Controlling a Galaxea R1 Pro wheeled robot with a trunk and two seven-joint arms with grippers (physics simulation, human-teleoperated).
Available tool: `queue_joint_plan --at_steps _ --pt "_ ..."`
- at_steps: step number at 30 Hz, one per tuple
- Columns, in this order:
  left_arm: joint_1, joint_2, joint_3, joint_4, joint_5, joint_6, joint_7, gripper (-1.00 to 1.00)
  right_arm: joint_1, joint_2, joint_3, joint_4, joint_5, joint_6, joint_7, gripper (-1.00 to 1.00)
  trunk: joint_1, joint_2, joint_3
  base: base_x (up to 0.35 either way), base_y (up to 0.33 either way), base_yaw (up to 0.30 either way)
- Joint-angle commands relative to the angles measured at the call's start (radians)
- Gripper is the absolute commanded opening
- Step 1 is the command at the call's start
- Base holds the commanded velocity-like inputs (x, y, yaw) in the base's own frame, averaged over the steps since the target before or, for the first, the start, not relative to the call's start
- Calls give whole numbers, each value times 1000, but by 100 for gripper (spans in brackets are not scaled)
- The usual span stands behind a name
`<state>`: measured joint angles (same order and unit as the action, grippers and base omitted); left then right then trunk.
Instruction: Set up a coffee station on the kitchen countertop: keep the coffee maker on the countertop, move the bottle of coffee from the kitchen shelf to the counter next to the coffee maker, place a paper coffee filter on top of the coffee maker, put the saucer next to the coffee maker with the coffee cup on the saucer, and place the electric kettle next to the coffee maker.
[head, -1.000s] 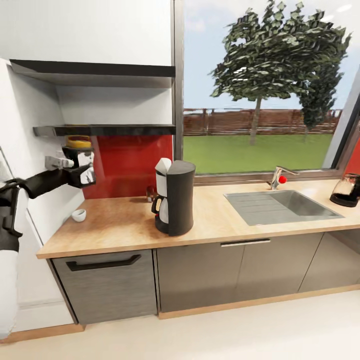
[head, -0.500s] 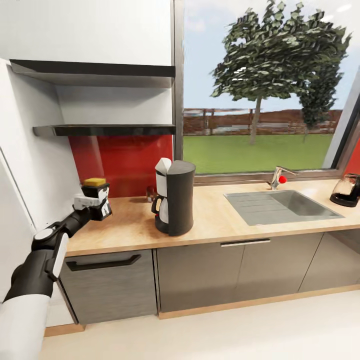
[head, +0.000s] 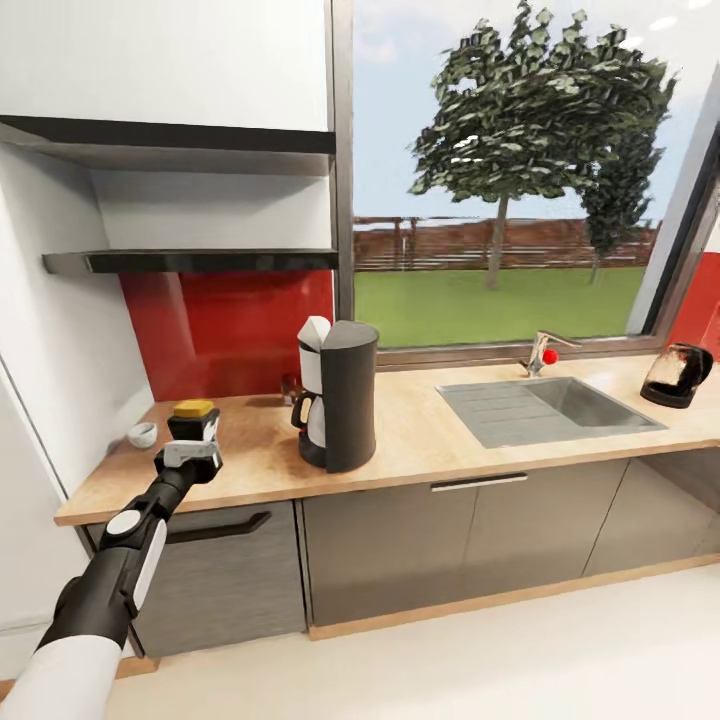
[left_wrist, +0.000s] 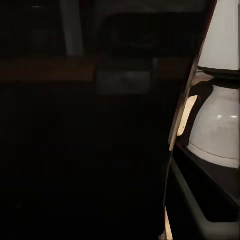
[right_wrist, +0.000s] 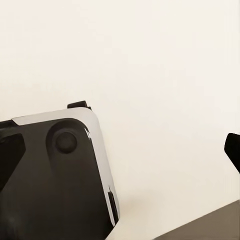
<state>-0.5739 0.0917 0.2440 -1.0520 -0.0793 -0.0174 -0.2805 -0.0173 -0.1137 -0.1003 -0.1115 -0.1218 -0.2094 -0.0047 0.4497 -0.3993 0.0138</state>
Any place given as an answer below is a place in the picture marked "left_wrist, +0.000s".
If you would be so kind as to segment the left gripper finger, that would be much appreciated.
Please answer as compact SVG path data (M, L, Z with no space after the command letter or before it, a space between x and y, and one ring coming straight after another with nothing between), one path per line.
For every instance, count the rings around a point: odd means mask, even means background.
M173 240L240 240L240 201L177 142L165 209Z

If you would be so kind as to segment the bottle of coffee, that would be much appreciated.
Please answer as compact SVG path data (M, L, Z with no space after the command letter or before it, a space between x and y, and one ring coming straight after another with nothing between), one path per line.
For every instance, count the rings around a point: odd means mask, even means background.
M0 240L168 240L169 170L217 0L0 0Z

